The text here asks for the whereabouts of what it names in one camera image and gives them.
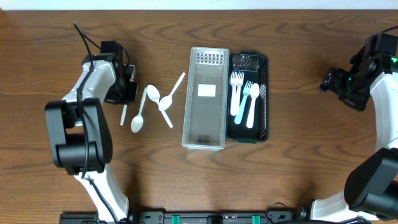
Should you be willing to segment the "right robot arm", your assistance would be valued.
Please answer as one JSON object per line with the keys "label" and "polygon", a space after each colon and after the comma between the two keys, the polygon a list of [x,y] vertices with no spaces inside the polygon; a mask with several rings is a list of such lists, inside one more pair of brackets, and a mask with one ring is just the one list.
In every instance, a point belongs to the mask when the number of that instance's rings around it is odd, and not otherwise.
{"label": "right robot arm", "polygon": [[370,94],[376,115],[374,153],[350,173],[344,191],[312,202],[310,220],[397,219],[397,72],[378,75]]}

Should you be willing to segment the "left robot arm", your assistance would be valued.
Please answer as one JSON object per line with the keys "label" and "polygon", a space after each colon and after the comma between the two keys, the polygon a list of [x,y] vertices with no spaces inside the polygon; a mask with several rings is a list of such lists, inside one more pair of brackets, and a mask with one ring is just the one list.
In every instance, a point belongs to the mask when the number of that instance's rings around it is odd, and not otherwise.
{"label": "left robot arm", "polygon": [[137,222],[113,174],[113,142],[102,107],[104,102],[127,105],[135,99],[134,66],[123,57],[87,55],[72,90],[45,106],[53,163],[88,192],[97,209],[92,223]]}

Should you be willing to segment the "white plastic spoon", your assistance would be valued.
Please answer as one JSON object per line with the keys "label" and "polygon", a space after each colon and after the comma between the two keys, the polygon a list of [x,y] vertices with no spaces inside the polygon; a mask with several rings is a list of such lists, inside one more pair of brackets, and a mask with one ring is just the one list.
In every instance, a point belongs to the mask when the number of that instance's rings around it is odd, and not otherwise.
{"label": "white plastic spoon", "polygon": [[123,105],[123,110],[121,113],[121,120],[120,120],[120,125],[123,126],[126,120],[126,114],[127,114],[127,108],[128,105]]}

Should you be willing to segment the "white spoon crossed under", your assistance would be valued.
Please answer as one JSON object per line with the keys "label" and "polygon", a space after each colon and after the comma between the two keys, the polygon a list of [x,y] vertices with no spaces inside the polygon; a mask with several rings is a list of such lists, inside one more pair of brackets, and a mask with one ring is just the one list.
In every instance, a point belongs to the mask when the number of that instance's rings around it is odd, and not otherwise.
{"label": "white spoon crossed under", "polygon": [[[147,95],[150,100],[155,102],[158,106],[160,103],[160,92],[159,90],[154,86],[154,85],[147,85]],[[170,118],[168,117],[167,113],[163,110],[159,110],[162,113],[162,116],[164,117],[166,123],[170,128],[173,128],[172,122]]]}

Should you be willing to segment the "pinkish white plastic fork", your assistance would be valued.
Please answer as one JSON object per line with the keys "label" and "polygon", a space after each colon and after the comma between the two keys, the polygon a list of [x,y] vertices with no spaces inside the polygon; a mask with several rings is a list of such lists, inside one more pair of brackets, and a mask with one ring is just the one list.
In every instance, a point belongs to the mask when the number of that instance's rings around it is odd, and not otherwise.
{"label": "pinkish white plastic fork", "polygon": [[244,81],[244,72],[233,72],[233,75],[234,75],[234,85],[233,85],[234,99],[231,100],[231,104],[233,106],[231,112],[233,116],[236,116],[239,111],[240,93]]}

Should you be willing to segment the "white spoon bowl down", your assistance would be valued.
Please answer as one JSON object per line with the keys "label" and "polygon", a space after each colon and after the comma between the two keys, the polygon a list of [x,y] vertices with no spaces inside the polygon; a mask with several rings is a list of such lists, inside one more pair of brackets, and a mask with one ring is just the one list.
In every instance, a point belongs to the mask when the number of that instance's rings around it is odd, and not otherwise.
{"label": "white spoon bowl down", "polygon": [[138,114],[135,117],[133,117],[133,119],[131,121],[131,131],[134,132],[134,133],[139,132],[140,129],[142,128],[143,124],[144,124],[144,118],[142,116],[142,110],[143,110],[144,105],[145,105],[146,96],[147,96],[147,88],[144,88]]}

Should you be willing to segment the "white spoon diagonal top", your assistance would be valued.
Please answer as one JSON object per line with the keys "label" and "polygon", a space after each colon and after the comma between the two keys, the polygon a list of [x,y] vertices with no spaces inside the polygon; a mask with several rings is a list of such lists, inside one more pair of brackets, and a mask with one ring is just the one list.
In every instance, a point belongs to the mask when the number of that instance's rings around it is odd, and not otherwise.
{"label": "white spoon diagonal top", "polygon": [[171,106],[171,104],[172,104],[172,96],[175,93],[175,91],[177,90],[177,88],[179,87],[179,85],[181,84],[184,76],[185,76],[185,72],[183,72],[180,75],[180,77],[178,78],[178,80],[175,83],[174,87],[172,88],[171,92],[167,96],[163,97],[160,100],[159,106],[158,106],[160,111],[165,111]]}

